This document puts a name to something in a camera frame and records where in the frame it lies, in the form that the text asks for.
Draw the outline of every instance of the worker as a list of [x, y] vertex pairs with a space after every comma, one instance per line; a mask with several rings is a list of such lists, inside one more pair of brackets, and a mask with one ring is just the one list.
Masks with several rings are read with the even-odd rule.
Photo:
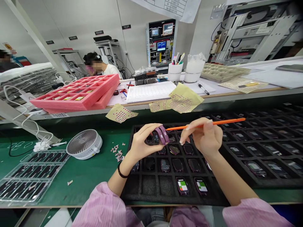
[[20, 66], [12, 61], [10, 54], [5, 50], [0, 50], [0, 73], [13, 68], [20, 68]]
[[[164, 222], [163, 213], [160, 215], [159, 212], [154, 212], [149, 216], [146, 213], [145, 215], [136, 215], [134, 210], [126, 207], [120, 199], [126, 177], [130, 174], [135, 163], [164, 147], [164, 145], [149, 146], [144, 143], [150, 133], [160, 125], [144, 125], [134, 134], [131, 149], [120, 163], [119, 168], [108, 182], [102, 182], [95, 187], [76, 216], [73, 227], [137, 227], [143, 226], [142, 223], [147, 227], [209, 226], [205, 216], [196, 207], [175, 208], [169, 220], [170, 223], [168, 223]], [[207, 160], [231, 205], [231, 207], [223, 209], [223, 218], [228, 226], [293, 226], [268, 203], [259, 199], [257, 194], [219, 153], [223, 136], [219, 126], [213, 125], [212, 120], [207, 118], [197, 119], [183, 130], [180, 138], [181, 145], [185, 144], [186, 141], [189, 142], [191, 134], [197, 149]]]
[[84, 61], [86, 68], [91, 76], [95, 75], [97, 72], [102, 72], [103, 75], [119, 74], [120, 79], [123, 79], [121, 73], [116, 66], [111, 64], [105, 64], [102, 61], [101, 55], [96, 52], [88, 53], [84, 56]]

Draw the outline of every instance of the orange stylus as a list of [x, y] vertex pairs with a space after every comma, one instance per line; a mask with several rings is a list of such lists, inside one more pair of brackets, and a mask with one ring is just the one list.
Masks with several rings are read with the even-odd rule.
[[[229, 124], [229, 123], [235, 123], [235, 122], [240, 122], [240, 121], [245, 121], [245, 118], [237, 118], [237, 119], [229, 119], [229, 120], [223, 120], [223, 121], [214, 121], [212, 124], [213, 125], [222, 125], [222, 124]], [[166, 129], [167, 131], [172, 131], [172, 130], [178, 130], [178, 129], [186, 129], [187, 126], [180, 126], [180, 127], [174, 127], [174, 128], [168, 128]]]

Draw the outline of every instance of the portable fan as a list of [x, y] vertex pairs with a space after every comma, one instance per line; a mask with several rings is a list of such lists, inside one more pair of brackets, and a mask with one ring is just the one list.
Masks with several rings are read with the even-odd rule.
[[100, 152], [102, 138], [96, 130], [88, 129], [74, 136], [66, 147], [66, 152], [80, 160], [93, 157]]

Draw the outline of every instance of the white cup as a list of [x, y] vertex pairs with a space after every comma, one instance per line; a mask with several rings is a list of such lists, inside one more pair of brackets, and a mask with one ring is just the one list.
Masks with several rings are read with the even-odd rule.
[[184, 82], [196, 83], [200, 78], [205, 62], [188, 62], [185, 70]]
[[170, 63], [168, 65], [167, 80], [179, 81], [182, 73], [182, 67], [183, 67], [183, 63], [180, 65], [173, 65], [173, 63]]

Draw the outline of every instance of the black wristband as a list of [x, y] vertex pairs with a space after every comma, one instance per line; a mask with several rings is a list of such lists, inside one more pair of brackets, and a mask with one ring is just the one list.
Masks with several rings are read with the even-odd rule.
[[119, 165], [118, 165], [118, 173], [119, 173], [120, 177], [122, 177], [122, 178], [127, 178], [128, 175], [127, 175], [127, 176], [124, 176], [124, 175], [120, 172], [120, 164], [121, 164], [121, 163], [122, 163], [122, 162], [120, 162]]

